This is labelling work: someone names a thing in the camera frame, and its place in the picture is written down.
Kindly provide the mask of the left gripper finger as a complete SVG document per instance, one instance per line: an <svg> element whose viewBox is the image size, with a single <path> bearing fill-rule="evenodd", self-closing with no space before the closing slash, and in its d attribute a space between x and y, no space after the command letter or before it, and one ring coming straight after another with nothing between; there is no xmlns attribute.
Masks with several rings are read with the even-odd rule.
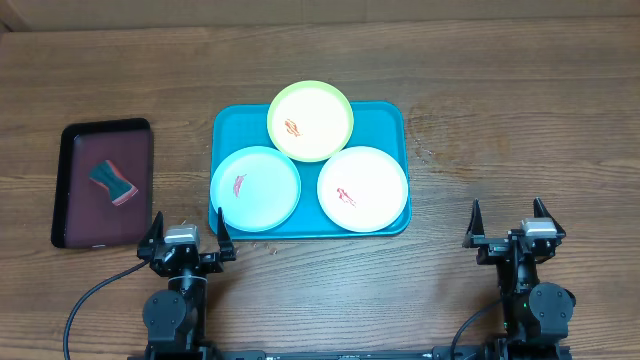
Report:
<svg viewBox="0 0 640 360"><path fill-rule="evenodd" d="M141 260L151 260L159 244L164 241L164 216L158 211L151 227L138 244L136 255Z"/></svg>
<svg viewBox="0 0 640 360"><path fill-rule="evenodd" d="M236 249L229 235L224 219L223 209L218 208L217 211L217 241L219 245L220 261L235 261Z"/></svg>

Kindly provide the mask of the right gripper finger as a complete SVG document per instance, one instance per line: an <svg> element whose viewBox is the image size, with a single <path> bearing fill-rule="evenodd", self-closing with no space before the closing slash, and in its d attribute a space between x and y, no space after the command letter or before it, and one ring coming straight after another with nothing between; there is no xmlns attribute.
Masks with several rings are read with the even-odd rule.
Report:
<svg viewBox="0 0 640 360"><path fill-rule="evenodd" d="M470 222L462 243L464 248L478 248L486 243L486 236L483 226L479 200L475 199L472 204Z"/></svg>
<svg viewBox="0 0 640 360"><path fill-rule="evenodd" d="M553 223L558 238L563 239L566 237L566 231L550 214L540 197L536 197L533 200L533 211L535 218L548 218Z"/></svg>

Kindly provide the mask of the green and red sponge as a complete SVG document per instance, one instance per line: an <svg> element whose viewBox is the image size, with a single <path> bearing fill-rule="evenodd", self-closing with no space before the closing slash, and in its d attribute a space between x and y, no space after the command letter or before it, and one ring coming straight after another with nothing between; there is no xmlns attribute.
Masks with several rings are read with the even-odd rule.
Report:
<svg viewBox="0 0 640 360"><path fill-rule="evenodd" d="M115 206L124 204L138 192L138 188L120 173L111 160L96 165L90 171L89 178L108 192Z"/></svg>

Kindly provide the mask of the light blue plate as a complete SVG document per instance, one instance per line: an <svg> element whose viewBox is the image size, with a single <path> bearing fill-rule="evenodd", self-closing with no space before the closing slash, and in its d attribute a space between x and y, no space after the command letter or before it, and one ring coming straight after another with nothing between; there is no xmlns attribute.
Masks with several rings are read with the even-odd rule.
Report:
<svg viewBox="0 0 640 360"><path fill-rule="evenodd" d="M210 181L210 204L229 226L244 232L273 229L294 212L301 178L280 151L251 146L227 156Z"/></svg>

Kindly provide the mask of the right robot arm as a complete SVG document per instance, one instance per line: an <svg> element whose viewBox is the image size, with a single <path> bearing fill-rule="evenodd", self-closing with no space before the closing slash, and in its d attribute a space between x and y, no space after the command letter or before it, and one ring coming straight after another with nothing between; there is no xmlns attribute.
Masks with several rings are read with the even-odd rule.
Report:
<svg viewBox="0 0 640 360"><path fill-rule="evenodd" d="M502 307L505 333L489 338L476 359L569 359L560 341L569 333L575 295L555 283L542 282L537 266L553 258L566 237L540 198L533 201L533 216L521 221L503 238L485 234L478 200L473 201L463 246L477 250L479 265L497 270L500 297L472 315L457 331L450 357L460 352L458 341L468 326L496 306Z"/></svg>

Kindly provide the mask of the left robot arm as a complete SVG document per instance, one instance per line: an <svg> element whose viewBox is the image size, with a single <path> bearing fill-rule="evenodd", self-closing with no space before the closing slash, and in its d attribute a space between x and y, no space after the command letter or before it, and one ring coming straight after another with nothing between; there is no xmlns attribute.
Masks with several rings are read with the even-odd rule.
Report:
<svg viewBox="0 0 640 360"><path fill-rule="evenodd" d="M195 225L165 229L163 214L156 215L138 245L137 256L158 276L166 278L168 285L144 304L147 345L143 360L223 357L216 345L206 339L208 276L222 273L223 264L236 259L222 214L218 215L217 241L217 252L202 252Z"/></svg>

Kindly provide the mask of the black and maroon tray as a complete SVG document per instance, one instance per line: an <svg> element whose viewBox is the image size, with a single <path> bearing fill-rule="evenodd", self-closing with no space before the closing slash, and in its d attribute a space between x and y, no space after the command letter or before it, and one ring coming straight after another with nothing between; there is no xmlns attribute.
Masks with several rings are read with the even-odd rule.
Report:
<svg viewBox="0 0 640 360"><path fill-rule="evenodd" d="M67 126L60 138L51 244L80 249L138 242L151 223L153 147L153 132L144 118ZM120 206L89 178L105 160L138 188Z"/></svg>

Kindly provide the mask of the teal plastic serving tray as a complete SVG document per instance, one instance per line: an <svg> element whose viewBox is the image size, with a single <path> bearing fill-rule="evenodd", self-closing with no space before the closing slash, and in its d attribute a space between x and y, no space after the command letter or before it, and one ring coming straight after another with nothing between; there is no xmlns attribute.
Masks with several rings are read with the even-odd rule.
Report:
<svg viewBox="0 0 640 360"><path fill-rule="evenodd" d="M394 158L409 172L403 115L386 101L354 101L354 128L349 147L369 146ZM233 152L251 146L272 147L267 132L267 104L232 105L221 110L212 128L211 169ZM356 237L356 232L333 223L321 209L317 198L317 180L323 164L295 163L301 178L301 196L292 215L281 225L262 232L245 232L228 226L234 240L266 241L284 239L320 239Z"/></svg>

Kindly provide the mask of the white plate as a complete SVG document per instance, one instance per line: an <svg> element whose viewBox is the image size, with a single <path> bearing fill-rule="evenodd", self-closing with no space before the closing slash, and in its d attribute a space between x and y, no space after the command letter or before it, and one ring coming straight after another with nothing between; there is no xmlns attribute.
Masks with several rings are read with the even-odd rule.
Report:
<svg viewBox="0 0 640 360"><path fill-rule="evenodd" d="M391 155L356 146L338 152L323 165L317 197L333 223L351 232L371 233L400 217L408 204L409 185Z"/></svg>

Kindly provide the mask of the green rimmed plate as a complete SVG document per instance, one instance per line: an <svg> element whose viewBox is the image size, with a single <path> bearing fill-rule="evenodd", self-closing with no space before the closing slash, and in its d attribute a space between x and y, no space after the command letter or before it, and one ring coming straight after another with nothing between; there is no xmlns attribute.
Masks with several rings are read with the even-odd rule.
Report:
<svg viewBox="0 0 640 360"><path fill-rule="evenodd" d="M267 112L271 142L300 162L332 157L346 146L353 129L354 112L346 96L321 81L305 80L285 87Z"/></svg>

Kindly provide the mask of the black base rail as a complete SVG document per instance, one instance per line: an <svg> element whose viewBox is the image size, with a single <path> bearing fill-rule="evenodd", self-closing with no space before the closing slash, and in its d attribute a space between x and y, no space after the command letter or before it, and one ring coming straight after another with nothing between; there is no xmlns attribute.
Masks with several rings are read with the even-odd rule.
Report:
<svg viewBox="0 0 640 360"><path fill-rule="evenodd" d="M426 352L409 351L375 351L364 353L338 353L338 352L306 352L306 353L282 353L269 354L263 351L228 351L219 352L206 359L222 360L450 360L450 346L436 346ZM509 355L509 359L560 359L572 360L569 347L560 347L558 357L551 351L549 355L524 355L515 353ZM155 355L129 356L128 360L156 359ZM158 359L205 359L204 355L162 355ZM456 360L484 360L503 359L491 351L483 350L481 346L463 345L456 346L454 358Z"/></svg>

